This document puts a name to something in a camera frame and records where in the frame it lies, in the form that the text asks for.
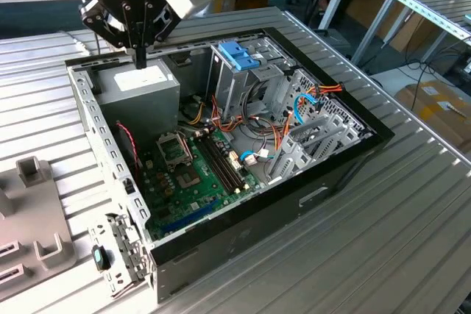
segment motherboard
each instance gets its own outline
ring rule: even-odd
[[[200,138],[162,135],[141,151],[140,183],[152,214],[151,236],[163,238],[260,188],[237,159],[219,130]]]

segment metal table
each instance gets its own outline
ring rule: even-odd
[[[471,290],[471,163],[288,13],[183,21],[170,41],[274,26],[395,132],[346,190],[157,308],[141,285],[113,301],[86,227],[113,211],[54,34],[0,42],[0,168],[49,160],[79,262],[0,313],[452,313]],[[93,35],[75,32],[93,48]]]
[[[464,21],[464,16],[471,14],[471,0],[385,0],[371,27],[361,41],[360,46],[358,46],[353,55],[352,63],[358,64],[360,62],[379,26],[392,8],[394,1],[399,1],[406,7],[385,36],[385,43],[388,43],[392,36],[395,35],[406,17],[410,13],[416,12],[444,30],[424,54],[423,62],[432,55],[447,34],[451,34],[459,40],[464,40],[466,44],[471,45],[471,25]]]

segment white label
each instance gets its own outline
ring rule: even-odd
[[[437,91],[432,86],[425,86],[422,89],[425,91],[425,93],[427,93],[430,96],[439,95],[439,91]]]
[[[452,105],[450,102],[447,102],[447,101],[441,101],[441,102],[437,102],[439,104],[439,106],[441,108],[443,108],[443,110],[450,110],[450,108],[448,107],[448,105]]]
[[[121,91],[134,90],[135,88],[142,88],[167,80],[169,80],[169,78],[167,78],[156,65],[115,75],[116,84],[118,84]]]

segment metal bracket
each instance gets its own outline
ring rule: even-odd
[[[135,226],[128,215],[106,215],[99,223],[88,229],[93,244],[104,249],[93,258],[99,268],[101,257],[107,257],[109,267],[102,269],[112,297],[123,294],[144,280],[151,272],[149,257]]]

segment yellow wire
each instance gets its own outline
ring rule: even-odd
[[[195,125],[195,124],[197,124],[197,123],[199,122],[199,120],[201,119],[201,115],[202,115],[202,113],[203,113],[203,106],[204,106],[204,105],[205,105],[204,103],[200,103],[200,104],[199,104],[198,115],[196,116],[196,118],[195,118],[194,120],[188,122],[188,124],[190,124],[190,125]]]

